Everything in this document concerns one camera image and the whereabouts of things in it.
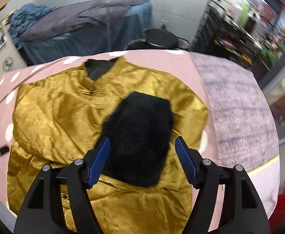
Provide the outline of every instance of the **bottle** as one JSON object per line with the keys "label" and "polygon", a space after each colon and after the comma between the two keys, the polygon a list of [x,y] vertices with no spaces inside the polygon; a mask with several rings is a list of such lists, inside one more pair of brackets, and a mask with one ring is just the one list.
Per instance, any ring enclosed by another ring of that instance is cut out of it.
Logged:
{"label": "bottle", "polygon": [[233,15],[232,15],[233,21],[234,21],[235,23],[237,23],[237,21],[238,21],[240,15],[241,15],[241,13],[242,13],[242,7],[241,7],[239,4],[234,3],[234,4],[232,5],[232,8],[233,8],[233,11],[234,11],[234,12],[233,12]]}
{"label": "bottle", "polygon": [[242,7],[242,12],[237,20],[237,25],[239,26],[243,26],[243,24],[246,21],[246,18],[247,18],[249,9],[250,9],[249,0],[242,0],[241,7]]}
{"label": "bottle", "polygon": [[220,6],[222,6],[227,13],[228,9],[232,6],[232,0],[221,0]]}

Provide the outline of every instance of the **black fuzzy fabric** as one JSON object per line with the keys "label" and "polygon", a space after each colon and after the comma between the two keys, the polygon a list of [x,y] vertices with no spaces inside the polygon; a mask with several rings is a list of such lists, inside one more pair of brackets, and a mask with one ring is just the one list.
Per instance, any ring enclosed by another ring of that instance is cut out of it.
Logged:
{"label": "black fuzzy fabric", "polygon": [[166,99],[133,92],[105,121],[96,143],[106,136],[111,152],[103,174],[122,182],[151,187],[159,182],[173,128]]}

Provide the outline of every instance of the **pink polka dot bedsheet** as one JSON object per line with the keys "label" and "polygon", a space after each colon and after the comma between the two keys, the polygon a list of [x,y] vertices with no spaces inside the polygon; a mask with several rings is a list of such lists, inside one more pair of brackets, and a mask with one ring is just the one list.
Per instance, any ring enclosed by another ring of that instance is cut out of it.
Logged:
{"label": "pink polka dot bedsheet", "polygon": [[[89,58],[109,60],[124,55],[128,62],[153,68],[173,74],[193,90],[195,94],[207,105],[211,110],[209,103],[209,95],[202,77],[195,68],[191,54],[186,51],[157,51],[157,50],[139,50],[139,51],[120,51],[112,53],[97,54],[95,56],[85,57],[63,57],[56,61],[31,66],[21,70],[11,71],[0,76],[0,147],[11,146],[13,139],[13,123],[12,112],[14,110],[15,99],[18,86],[21,83],[33,83],[44,79],[49,75],[59,73],[69,68],[77,67]],[[204,158],[209,158],[216,164],[220,165],[218,152],[217,134],[213,123],[212,115],[209,115],[206,126],[201,135],[199,152]],[[7,171],[8,171],[9,154],[0,158],[0,201],[9,209],[7,201]],[[268,185],[267,178],[272,176],[279,177],[279,161],[250,174],[258,193],[262,199],[268,217],[272,214],[276,202],[279,188],[278,180],[273,180]],[[224,188],[219,187],[216,207],[210,226],[210,230],[217,228],[223,204]],[[193,190],[193,202],[198,195],[197,190]]]}

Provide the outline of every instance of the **metal screw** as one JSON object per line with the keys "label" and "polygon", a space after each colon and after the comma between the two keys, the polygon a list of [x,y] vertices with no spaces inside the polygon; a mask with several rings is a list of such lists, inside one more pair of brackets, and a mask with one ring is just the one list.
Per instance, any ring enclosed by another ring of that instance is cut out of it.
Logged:
{"label": "metal screw", "polygon": [[235,168],[236,168],[236,170],[239,171],[239,172],[241,172],[241,171],[243,170],[243,167],[242,167],[241,165],[239,165],[239,164],[237,164],[237,165],[235,166]]}
{"label": "metal screw", "polygon": [[43,171],[46,172],[46,171],[49,171],[50,169],[50,166],[49,165],[44,165],[43,166]]}
{"label": "metal screw", "polygon": [[81,165],[83,163],[83,159],[76,159],[75,161],[74,161],[74,164],[75,165]]}
{"label": "metal screw", "polygon": [[203,159],[203,164],[210,165],[212,162],[210,159]]}

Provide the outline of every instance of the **gold satin jacket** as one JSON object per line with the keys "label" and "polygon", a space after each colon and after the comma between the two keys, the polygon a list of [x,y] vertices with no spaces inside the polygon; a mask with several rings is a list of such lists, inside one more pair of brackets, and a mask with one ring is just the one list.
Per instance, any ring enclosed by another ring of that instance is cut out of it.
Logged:
{"label": "gold satin jacket", "polygon": [[[96,81],[81,65],[19,86],[8,166],[10,209],[18,213],[42,166],[58,168],[83,158],[104,120],[133,91],[171,102],[174,126],[160,181],[143,188],[101,175],[87,190],[90,202],[105,234],[181,233],[191,212],[192,190],[174,142],[181,135],[190,148],[198,148],[208,110],[175,76],[133,65],[124,57]],[[67,226],[76,231],[69,198],[63,197],[68,196],[66,186],[61,194]]]}

